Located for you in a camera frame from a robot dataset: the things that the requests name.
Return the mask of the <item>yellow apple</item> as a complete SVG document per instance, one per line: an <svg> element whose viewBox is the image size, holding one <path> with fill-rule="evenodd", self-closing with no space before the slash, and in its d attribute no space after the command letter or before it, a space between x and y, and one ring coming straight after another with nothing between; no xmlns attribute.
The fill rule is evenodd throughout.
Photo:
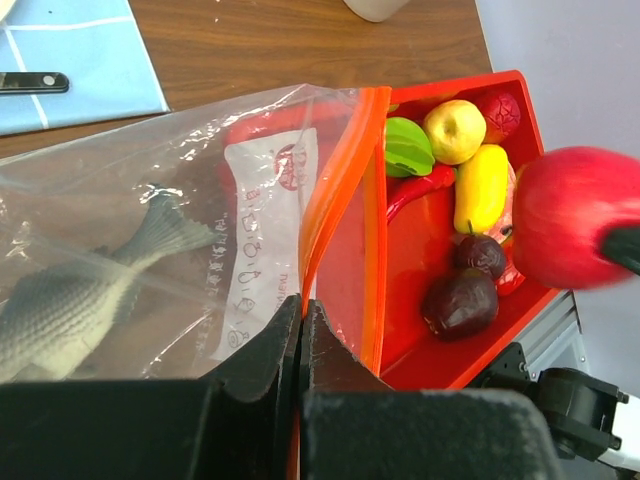
<svg viewBox="0 0 640 480"><path fill-rule="evenodd" d="M435 159L446 165L469 160L484 141L487 124L478 107L467 100L449 100L426 115L423 127Z"/></svg>

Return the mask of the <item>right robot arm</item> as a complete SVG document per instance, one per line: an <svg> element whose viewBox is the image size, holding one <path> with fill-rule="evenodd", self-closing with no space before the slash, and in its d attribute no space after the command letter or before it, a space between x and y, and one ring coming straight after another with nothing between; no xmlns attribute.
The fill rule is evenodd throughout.
<svg viewBox="0 0 640 480"><path fill-rule="evenodd" d="M557 454L599 462L619 479L639 477L639 398L578 366L579 317L565 292L543 308L469 383L528 397L544 416Z"/></svg>

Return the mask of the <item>red chili pepper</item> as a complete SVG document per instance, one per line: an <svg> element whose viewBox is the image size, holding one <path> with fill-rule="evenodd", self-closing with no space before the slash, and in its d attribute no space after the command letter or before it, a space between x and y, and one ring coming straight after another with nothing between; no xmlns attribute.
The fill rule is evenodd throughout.
<svg viewBox="0 0 640 480"><path fill-rule="evenodd" d="M437 164L426 176L405 177L396 182L387 193L387 222L391 223L399 211L414 200L452 186L456 174L454 167Z"/></svg>

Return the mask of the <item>red apple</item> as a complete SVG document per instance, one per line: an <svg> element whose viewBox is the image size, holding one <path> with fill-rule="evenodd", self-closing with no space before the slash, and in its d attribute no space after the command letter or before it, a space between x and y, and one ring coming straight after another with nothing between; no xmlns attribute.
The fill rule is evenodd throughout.
<svg viewBox="0 0 640 480"><path fill-rule="evenodd" d="M513 256L527 278L593 289L636 275L600 253L615 227L639 228L639 162L596 147L541 155L517 174Z"/></svg>

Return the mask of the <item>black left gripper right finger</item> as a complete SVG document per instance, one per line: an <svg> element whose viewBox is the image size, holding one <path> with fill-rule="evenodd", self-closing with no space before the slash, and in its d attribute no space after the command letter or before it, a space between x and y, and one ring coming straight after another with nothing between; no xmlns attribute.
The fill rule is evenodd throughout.
<svg viewBox="0 0 640 480"><path fill-rule="evenodd" d="M391 389L309 304L300 363L304 479L562 479L546 422L508 390Z"/></svg>

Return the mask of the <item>clear zip top bag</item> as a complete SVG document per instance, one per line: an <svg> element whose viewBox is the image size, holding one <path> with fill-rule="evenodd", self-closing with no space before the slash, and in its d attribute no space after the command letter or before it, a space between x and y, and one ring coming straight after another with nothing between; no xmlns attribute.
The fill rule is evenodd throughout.
<svg viewBox="0 0 640 480"><path fill-rule="evenodd" d="M387 87L280 88L1 162L1 378L195 377L290 296L381 364Z"/></svg>

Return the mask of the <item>grey toy fish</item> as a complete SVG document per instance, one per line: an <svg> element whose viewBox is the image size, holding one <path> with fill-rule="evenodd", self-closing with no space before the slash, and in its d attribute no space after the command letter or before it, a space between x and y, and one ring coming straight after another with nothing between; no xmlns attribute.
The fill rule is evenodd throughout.
<svg viewBox="0 0 640 480"><path fill-rule="evenodd" d="M155 193L132 237L22 277L1 310L1 380L83 378L81 365L111 328L129 319L140 276L159 260L217 242L168 191Z"/></svg>

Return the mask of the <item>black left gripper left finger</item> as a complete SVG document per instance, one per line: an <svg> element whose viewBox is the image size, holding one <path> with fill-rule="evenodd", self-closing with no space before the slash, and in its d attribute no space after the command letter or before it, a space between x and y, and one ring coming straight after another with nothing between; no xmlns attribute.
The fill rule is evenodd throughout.
<svg viewBox="0 0 640 480"><path fill-rule="evenodd" d="M284 479L302 301L197 379L1 389L5 479Z"/></svg>

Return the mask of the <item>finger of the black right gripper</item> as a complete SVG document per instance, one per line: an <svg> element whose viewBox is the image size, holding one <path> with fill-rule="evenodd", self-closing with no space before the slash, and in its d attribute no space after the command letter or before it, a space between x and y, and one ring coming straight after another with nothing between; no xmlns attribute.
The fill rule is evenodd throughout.
<svg viewBox="0 0 640 480"><path fill-rule="evenodd" d="M640 233L638 227L615 227L604 236L600 253L611 263L640 273Z"/></svg>

